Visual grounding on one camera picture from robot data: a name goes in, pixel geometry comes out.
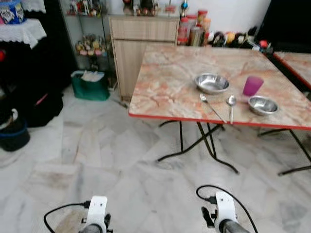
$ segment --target red table edge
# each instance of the red table edge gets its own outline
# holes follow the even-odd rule
[[[176,120],[176,121],[192,121],[192,122],[203,122],[211,124],[224,124],[221,120],[198,120],[193,118],[182,118],[182,117],[170,117],[170,116],[149,116],[141,114],[132,114],[128,113],[130,117],[136,118],[149,118],[149,119],[158,119],[158,120]],[[265,127],[273,129],[289,129],[289,130],[308,130],[311,131],[311,127],[305,126],[288,126],[288,125],[270,125],[270,124],[258,124],[258,123],[244,123],[244,122],[233,122],[233,125],[243,125],[243,126],[255,126],[255,127]]]
[[[284,61],[282,58],[280,58],[277,54],[273,54],[273,56],[282,64],[284,65],[293,75],[297,76],[297,78],[304,83],[310,90],[311,90],[311,84],[304,79],[297,71],[294,70],[289,64],[287,64],[286,61]]]

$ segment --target spoon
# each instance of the spoon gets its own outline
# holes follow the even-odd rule
[[[230,124],[233,124],[233,106],[237,103],[237,98],[235,96],[230,96],[227,99],[227,104],[230,106]]]

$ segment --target black cable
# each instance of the black cable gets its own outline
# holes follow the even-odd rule
[[[60,209],[62,209],[62,208],[68,207],[68,206],[76,206],[76,205],[80,205],[80,206],[83,206],[84,208],[88,209],[90,203],[91,203],[90,201],[86,201],[86,202],[83,202],[83,203],[72,203],[72,204],[63,205],[63,206],[60,206],[60,207],[58,207],[58,208],[56,208],[56,209],[53,209],[53,210],[47,212],[47,213],[44,215],[44,217],[43,217],[44,224],[45,224],[45,226],[49,229],[49,231],[50,231],[51,233],[55,233],[55,231],[50,227],[50,225],[49,225],[48,222],[47,222],[47,216],[48,216],[50,213],[53,213],[53,212],[56,211],[56,210],[60,210]]]
[[[195,191],[196,195],[197,195],[200,199],[202,199],[202,200],[209,201],[209,198],[204,198],[204,197],[200,196],[200,194],[199,194],[199,190],[200,190],[201,188],[205,188],[205,187],[217,188],[217,189],[222,190],[222,191],[224,191],[225,193],[229,194],[229,195],[242,207],[242,209],[245,211],[245,213],[246,213],[248,219],[250,220],[250,222],[251,222],[251,224],[252,224],[252,226],[253,226],[253,228],[254,228],[255,233],[258,233],[257,228],[256,228],[256,226],[255,226],[255,224],[254,224],[254,222],[253,222],[253,220],[252,220],[252,217],[250,216],[250,214],[249,214],[249,212],[247,211],[247,209],[245,208],[245,206],[239,201],[239,199],[237,199],[235,196],[233,196],[231,193],[229,193],[227,190],[224,190],[223,188],[220,188],[220,187],[218,187],[218,186],[214,186],[214,185],[211,185],[211,184],[206,184],[206,185],[202,185],[202,186],[198,187],[198,188],[196,189],[196,191]]]

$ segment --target fork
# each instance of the fork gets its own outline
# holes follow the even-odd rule
[[[206,99],[205,95],[203,93],[200,94],[200,99],[202,102],[205,102],[209,105],[209,107],[211,108],[211,110],[214,111],[214,113],[216,113],[216,115],[226,124],[227,121],[225,119],[223,119],[217,112],[216,110],[212,107],[212,105],[210,105],[210,103],[208,102],[208,100]]]

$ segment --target green bag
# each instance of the green bag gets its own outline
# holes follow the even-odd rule
[[[71,74],[74,96],[84,100],[105,101],[109,98],[108,81],[104,76],[97,82],[89,82],[81,79],[84,71],[78,70]]]

